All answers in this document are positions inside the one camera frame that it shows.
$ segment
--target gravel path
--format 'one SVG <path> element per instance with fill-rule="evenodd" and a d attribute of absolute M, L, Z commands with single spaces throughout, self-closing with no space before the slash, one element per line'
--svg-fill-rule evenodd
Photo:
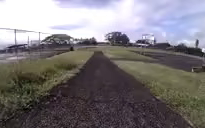
<path fill-rule="evenodd" d="M 180 115 L 157 100 L 102 52 L 9 128 L 188 128 Z"/>

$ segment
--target fence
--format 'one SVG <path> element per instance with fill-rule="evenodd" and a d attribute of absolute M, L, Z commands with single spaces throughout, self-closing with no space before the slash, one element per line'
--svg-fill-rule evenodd
<path fill-rule="evenodd" d="M 46 58 L 64 52 L 64 49 L 45 47 L 42 44 L 42 40 L 50 35 L 51 33 L 0 28 L 0 63 Z"/>

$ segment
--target pole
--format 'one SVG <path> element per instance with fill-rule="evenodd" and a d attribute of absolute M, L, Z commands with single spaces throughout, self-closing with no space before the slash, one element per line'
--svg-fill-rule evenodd
<path fill-rule="evenodd" d="M 40 58 L 41 58 L 41 33 L 39 32 L 38 33 L 39 35 L 39 46 L 40 46 L 40 49 L 39 49 L 39 51 L 40 51 Z"/>
<path fill-rule="evenodd" d="M 15 41 L 15 54 L 16 54 L 16 60 L 18 62 L 18 55 L 17 55 L 17 39 L 16 39 L 16 29 L 14 29 L 14 41 Z"/>

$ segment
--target green grass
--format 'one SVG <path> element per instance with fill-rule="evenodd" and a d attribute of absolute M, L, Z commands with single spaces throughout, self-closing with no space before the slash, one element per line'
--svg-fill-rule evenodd
<path fill-rule="evenodd" d="M 127 49 L 105 49 L 108 57 L 135 57 Z M 172 69 L 140 61 L 114 61 L 120 68 L 143 82 L 159 99 L 197 127 L 205 128 L 205 74 Z"/>
<path fill-rule="evenodd" d="M 73 76 L 92 52 L 74 51 L 48 59 L 0 64 L 0 112 L 3 118 L 28 108 L 57 84 Z"/>

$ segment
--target cloudy sky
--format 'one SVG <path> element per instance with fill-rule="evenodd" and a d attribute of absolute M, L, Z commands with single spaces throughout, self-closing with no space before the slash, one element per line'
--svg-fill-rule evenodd
<path fill-rule="evenodd" d="M 199 39 L 205 47 L 205 0 L 0 0 L 0 27 L 101 41 L 110 31 L 131 40 L 153 33 L 158 42 L 194 45 Z"/>

